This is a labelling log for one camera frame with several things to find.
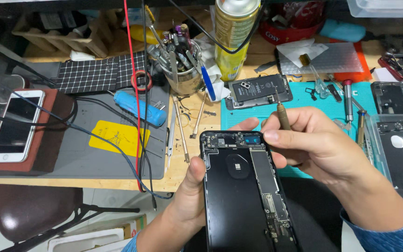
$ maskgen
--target floor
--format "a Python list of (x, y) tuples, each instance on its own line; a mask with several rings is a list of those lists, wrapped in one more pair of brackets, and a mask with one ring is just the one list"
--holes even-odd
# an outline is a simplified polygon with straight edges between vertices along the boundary
[[(101, 207), (129, 207), (140, 208), (140, 213), (103, 213), (90, 220), (87, 220), (80, 225), (73, 227), (71, 230), (80, 228), (90, 223), (102, 220), (110, 220), (123, 218), (128, 216), (146, 214), (147, 222), (150, 223), (155, 216), (170, 203), (170, 200), (156, 198), (158, 211), (155, 212), (152, 208), (151, 196), (148, 193), (140, 193), (138, 191), (124, 191), (124, 190), (110, 190), (110, 189), (94, 189), (83, 188), (83, 203), (94, 204)], [(13, 243), (4, 238), (0, 233), (0, 250), (12, 246)], [(42, 243), (32, 249), (32, 252), (46, 252), (48, 250), (48, 243)]]

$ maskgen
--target left hand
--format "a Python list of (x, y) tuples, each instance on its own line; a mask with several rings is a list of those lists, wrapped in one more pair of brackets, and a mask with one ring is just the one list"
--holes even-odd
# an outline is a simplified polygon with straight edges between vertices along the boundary
[[(229, 130), (253, 130), (259, 119), (250, 117), (233, 126)], [(206, 167), (199, 157), (191, 158), (186, 177), (178, 187), (173, 201), (165, 209), (163, 217), (177, 226), (183, 226), (195, 234), (206, 225), (205, 204), (203, 195), (203, 178)]]

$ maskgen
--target chair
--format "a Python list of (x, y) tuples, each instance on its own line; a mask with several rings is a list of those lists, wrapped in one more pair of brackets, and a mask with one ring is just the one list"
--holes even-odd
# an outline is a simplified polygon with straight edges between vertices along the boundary
[[(95, 213), (83, 218), (89, 211)], [(54, 228), (73, 212), (73, 220)], [(104, 212), (138, 213), (139, 208), (103, 208), (84, 204), (82, 188), (0, 185), (0, 232), (15, 243), (2, 251), (28, 251)]]

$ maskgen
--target red wire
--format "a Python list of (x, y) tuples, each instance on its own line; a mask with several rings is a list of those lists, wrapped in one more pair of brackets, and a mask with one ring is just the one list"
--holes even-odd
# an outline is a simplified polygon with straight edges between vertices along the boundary
[[(129, 25), (129, 14), (127, 12), (127, 0), (124, 0), (124, 11), (125, 11), (125, 21), (127, 23), (127, 34), (129, 36), (129, 46), (130, 46), (130, 60), (132, 62), (132, 74), (133, 76), (136, 76), (136, 70), (135, 70), (135, 62), (133, 60), (133, 49), (132, 49), (132, 38), (130, 37), (130, 25)], [(137, 87), (136, 83), (136, 78), (133, 78), (133, 83), (135, 84), (135, 87)], [(136, 146), (136, 174), (138, 174), (138, 156), (139, 156), (139, 142), (141, 140), (141, 133), (140, 133), (140, 127), (141, 127), (141, 118), (139, 115), (139, 96), (138, 96), (138, 89), (135, 88), (135, 93), (136, 93), (136, 104), (138, 108), (138, 139), (137, 139), (137, 146)], [(141, 188), (141, 185), (139, 183), (139, 180), (137, 180), (138, 183), (138, 189), (141, 192), (144, 192)]]

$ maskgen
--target opened phone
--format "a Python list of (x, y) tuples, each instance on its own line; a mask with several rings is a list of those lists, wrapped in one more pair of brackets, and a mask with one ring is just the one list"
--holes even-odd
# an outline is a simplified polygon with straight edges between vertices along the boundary
[(299, 251), (262, 133), (205, 131), (200, 152), (209, 251)]
[[(38, 106), (43, 105), (44, 92), (42, 90), (16, 91)], [(40, 110), (16, 94), (11, 94), (4, 111), (4, 118), (18, 121), (37, 123)], [(35, 126), (13, 122), (0, 124), (0, 163), (23, 162), (27, 158), (32, 143)]]

